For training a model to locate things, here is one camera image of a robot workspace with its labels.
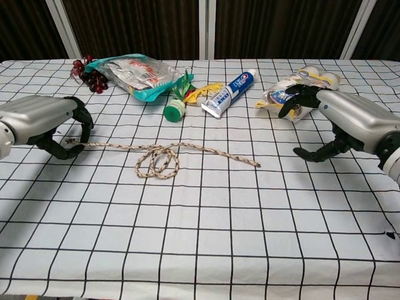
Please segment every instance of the grapes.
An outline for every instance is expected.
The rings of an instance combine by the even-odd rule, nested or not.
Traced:
[[[71,77],[76,80],[75,76],[78,76],[82,82],[89,86],[91,92],[101,94],[104,90],[108,89],[108,85],[106,84],[108,82],[107,77],[97,70],[91,72],[85,71],[85,66],[93,61],[93,56],[88,54],[84,57],[83,61],[77,59],[72,63]]]

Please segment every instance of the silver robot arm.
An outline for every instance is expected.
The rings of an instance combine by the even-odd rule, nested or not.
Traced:
[[[400,118],[372,101],[353,94],[313,86],[295,85],[286,90],[294,96],[279,117],[296,106],[318,108],[332,122],[335,139],[315,152],[293,151],[306,161],[321,162],[350,149],[376,155],[382,169],[400,183]]]
[[[59,125],[68,119],[82,123],[81,142],[89,139],[93,120],[76,97],[27,96],[0,106],[0,159],[9,155],[12,145],[36,145],[58,159],[77,156],[82,145],[64,149],[53,140]]]

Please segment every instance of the plastic bag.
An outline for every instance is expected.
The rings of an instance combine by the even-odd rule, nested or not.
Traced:
[[[284,80],[279,81],[267,91],[264,91],[262,99],[256,103],[256,108],[266,108],[272,113],[278,114],[283,104],[293,96],[285,92],[290,86],[305,84],[308,86],[319,86],[320,88],[337,90],[339,83],[340,76],[337,74],[327,72],[315,66],[305,66]],[[295,123],[312,110],[313,109],[309,107],[299,106],[296,109],[290,110],[290,113],[287,114],[285,118]]]
[[[161,93],[180,84],[182,79],[178,70],[143,54],[98,59],[85,67],[86,72],[93,69],[145,102],[153,102]]]

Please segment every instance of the rope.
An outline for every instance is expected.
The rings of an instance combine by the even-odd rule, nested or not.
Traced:
[[[254,167],[261,167],[261,165],[256,162],[256,161],[252,161],[250,159],[247,159],[245,157],[242,156],[238,156],[238,155],[232,155],[229,154],[227,152],[224,151],[220,151],[217,149],[213,149],[213,148],[206,148],[206,147],[202,147],[202,146],[198,146],[195,144],[189,144],[188,142],[174,142],[168,146],[160,146],[157,144],[152,144],[152,145],[140,145],[140,146],[127,146],[127,145],[119,145],[119,144],[109,144],[106,142],[87,142],[87,143],[83,143],[83,142],[77,142],[73,139],[68,139],[67,140],[68,144],[75,144],[75,145],[83,145],[84,147],[110,147],[110,148],[118,148],[118,149],[126,149],[126,150],[143,150],[143,149],[147,149],[147,152],[141,156],[138,160],[137,163],[135,165],[135,173],[137,176],[139,176],[140,178],[150,178],[150,177],[157,177],[159,179],[169,179],[174,177],[178,171],[179,171],[179,159],[178,159],[178,155],[175,153],[175,151],[173,151],[171,148],[172,147],[188,147],[188,148],[193,148],[193,149],[197,149],[199,151],[204,151],[204,152],[209,152],[209,153],[213,153],[213,154],[217,154],[220,156],[224,156],[225,158],[230,158],[233,159],[235,161],[241,161],[242,163],[245,164],[250,164]],[[164,161],[164,163],[162,164],[161,167],[156,167],[156,161],[158,159],[158,157],[161,154],[165,154],[166,160]],[[141,164],[143,163],[143,161],[148,158],[149,156],[151,156],[151,160],[149,163],[149,171],[147,173],[143,173],[141,171],[139,171],[139,168],[141,167]],[[169,162],[171,161],[171,159],[174,160],[175,162],[175,168],[172,172],[170,172],[169,174],[166,175],[162,175],[161,173],[168,167]]]

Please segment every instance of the table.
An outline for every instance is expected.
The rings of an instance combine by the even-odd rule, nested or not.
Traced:
[[[220,119],[189,107],[179,123],[166,99],[144,104],[110,85],[69,78],[71,60],[4,61],[0,101],[77,96],[96,120],[91,141],[188,141],[261,167],[179,150],[168,180],[134,173],[143,153],[86,148],[58,161],[18,146],[0,162],[0,293],[103,299],[396,299],[400,295],[399,186],[375,157],[351,151],[324,163],[292,152],[333,139],[313,111],[293,123],[254,109],[263,90],[305,64],[342,76],[340,90],[400,115],[400,62],[317,59],[167,61],[194,85],[261,80]],[[62,141],[79,125],[57,129]]]

